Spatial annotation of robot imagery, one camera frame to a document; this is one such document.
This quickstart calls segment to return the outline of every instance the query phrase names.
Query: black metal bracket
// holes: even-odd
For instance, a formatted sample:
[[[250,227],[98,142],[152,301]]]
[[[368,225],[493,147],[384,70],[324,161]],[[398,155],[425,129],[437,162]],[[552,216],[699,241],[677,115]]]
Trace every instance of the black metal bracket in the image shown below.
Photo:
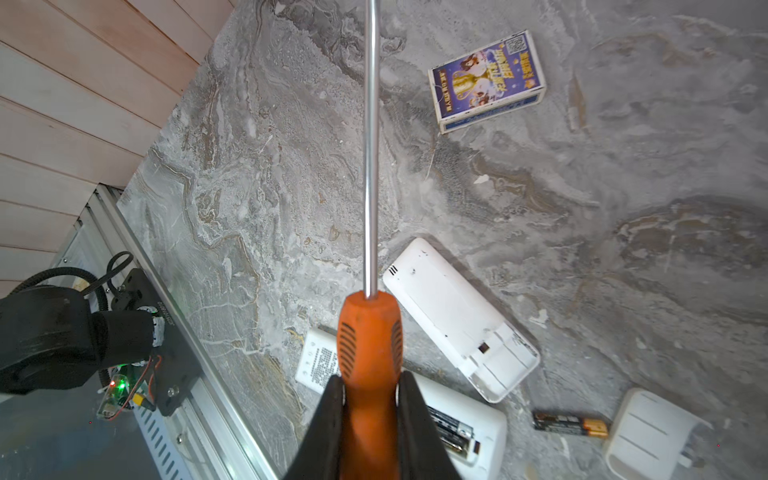
[[[163,344],[152,349],[153,355],[162,357],[152,393],[160,413],[169,416],[189,396],[192,385],[200,377],[200,363],[142,269],[131,270],[117,290],[113,292],[112,310],[148,310],[165,319]]]

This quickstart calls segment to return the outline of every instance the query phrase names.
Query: wooden wall panel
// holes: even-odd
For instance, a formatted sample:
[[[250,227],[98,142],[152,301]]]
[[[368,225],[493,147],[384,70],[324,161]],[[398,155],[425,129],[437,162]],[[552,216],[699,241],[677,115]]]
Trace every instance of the wooden wall panel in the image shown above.
[[[0,200],[79,215],[96,185],[0,155]]]
[[[141,156],[160,130],[2,43],[0,97]]]
[[[197,62],[124,0],[48,1],[176,92],[194,78]]]
[[[0,280],[0,298],[6,298],[11,290],[16,288],[18,284],[19,282],[14,280]]]
[[[0,280],[22,281],[51,266],[55,253],[0,247]]]
[[[197,63],[203,62],[214,41],[174,0],[126,1],[182,47]]]
[[[0,40],[158,127],[180,98],[43,0],[0,2]]]
[[[75,215],[0,201],[0,245],[55,252],[77,219]]]
[[[214,39],[232,13],[229,0],[176,0],[176,3]]]
[[[0,98],[0,154],[124,187],[143,157]]]

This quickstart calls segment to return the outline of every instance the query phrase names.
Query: screwdriver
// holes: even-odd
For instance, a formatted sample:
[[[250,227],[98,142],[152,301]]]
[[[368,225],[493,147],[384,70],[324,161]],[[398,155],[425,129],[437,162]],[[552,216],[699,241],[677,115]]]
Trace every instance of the screwdriver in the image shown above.
[[[340,477],[398,478],[395,391],[402,368],[397,300],[378,287],[379,0],[366,2],[362,291],[344,301],[336,348],[344,381]]]

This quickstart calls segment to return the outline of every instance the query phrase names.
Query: gray marble floor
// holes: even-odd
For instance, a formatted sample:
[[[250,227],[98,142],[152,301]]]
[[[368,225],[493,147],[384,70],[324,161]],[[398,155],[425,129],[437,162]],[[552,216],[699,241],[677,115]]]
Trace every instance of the gray marble floor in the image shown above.
[[[380,263],[426,236],[541,350],[497,405],[502,478],[613,478],[530,411],[611,419],[632,386],[714,426],[675,479],[768,477],[766,14],[383,2]],[[120,202],[281,470],[317,402],[303,335],[362,286],[362,18],[240,0]],[[427,69],[525,28],[544,101],[440,135]],[[406,366],[479,398],[404,323]]]

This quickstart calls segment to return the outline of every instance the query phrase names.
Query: metal shaft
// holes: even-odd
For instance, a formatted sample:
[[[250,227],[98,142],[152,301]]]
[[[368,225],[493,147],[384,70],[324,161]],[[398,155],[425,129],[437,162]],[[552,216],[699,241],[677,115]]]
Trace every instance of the metal shaft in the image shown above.
[[[379,293],[379,0],[366,4],[365,133],[365,245],[362,255],[362,291],[367,299]]]

